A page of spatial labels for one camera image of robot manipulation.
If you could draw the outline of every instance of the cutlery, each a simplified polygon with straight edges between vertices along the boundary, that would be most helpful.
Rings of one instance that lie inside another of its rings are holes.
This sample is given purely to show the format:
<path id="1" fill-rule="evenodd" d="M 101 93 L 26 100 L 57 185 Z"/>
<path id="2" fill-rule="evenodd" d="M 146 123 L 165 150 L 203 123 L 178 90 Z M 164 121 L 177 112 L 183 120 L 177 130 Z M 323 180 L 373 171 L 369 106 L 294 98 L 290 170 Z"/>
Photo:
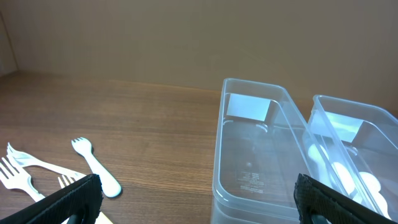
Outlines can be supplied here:
<path id="1" fill-rule="evenodd" d="M 11 173 L 3 166 L 0 162 L 0 169 L 4 172 L 0 172 L 0 181 L 4 184 L 7 189 L 21 189 L 28 193 L 35 202 L 42 200 L 44 196 L 40 194 L 32 185 L 32 177 L 14 160 L 10 155 L 7 155 L 10 163 L 7 159 L 1 158 Z"/>
<path id="2" fill-rule="evenodd" d="M 82 155 L 91 171 L 98 174 L 102 183 L 102 191 L 107 197 L 116 197 L 120 194 L 122 187 L 117 180 L 103 167 L 92 153 L 91 142 L 85 138 L 77 138 L 72 140 L 72 146 L 77 153 Z"/>
<path id="3" fill-rule="evenodd" d="M 40 166 L 44 167 L 46 169 L 49 169 L 53 172 L 67 175 L 69 177 L 75 178 L 75 180 L 79 180 L 85 176 L 85 174 L 66 169 L 60 166 L 56 166 L 53 164 L 49 164 L 48 162 L 43 162 L 40 159 L 37 159 L 36 157 L 26 153 L 26 152 L 21 152 L 18 150 L 15 150 L 10 143 L 8 143 L 7 146 L 7 154 L 12 156 L 15 161 L 21 166 L 21 167 L 27 167 L 27 166 Z"/>
<path id="4" fill-rule="evenodd" d="M 73 179 L 70 178 L 69 176 L 65 177 L 65 175 L 62 175 L 62 179 L 63 179 L 63 182 L 62 182 L 61 178 L 58 177 L 58 181 L 60 182 L 61 188 L 64 188 L 65 186 L 68 186 L 69 184 L 74 182 Z M 107 218 L 107 216 L 104 215 L 103 212 L 99 212 L 98 218 L 95 220 L 95 223 L 96 224 L 113 224 L 111 222 L 111 220 L 109 220 Z"/>

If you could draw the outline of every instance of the wooden table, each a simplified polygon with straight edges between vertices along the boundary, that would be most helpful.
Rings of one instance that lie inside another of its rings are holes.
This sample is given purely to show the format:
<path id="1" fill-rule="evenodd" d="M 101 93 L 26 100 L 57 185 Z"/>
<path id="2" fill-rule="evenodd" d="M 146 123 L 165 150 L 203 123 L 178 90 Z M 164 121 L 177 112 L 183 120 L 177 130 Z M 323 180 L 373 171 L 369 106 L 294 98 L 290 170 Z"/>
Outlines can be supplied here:
<path id="1" fill-rule="evenodd" d="M 296 103 L 308 119 L 312 100 Z M 219 106 L 219 91 L 19 72 L 0 78 L 0 156 L 10 142 L 88 174 L 70 144 L 84 136 L 122 185 L 102 204 L 114 223 L 209 223 Z M 26 170 L 42 194 L 60 188 L 57 174 Z M 0 196 L 0 219 L 34 202 L 3 184 Z"/>

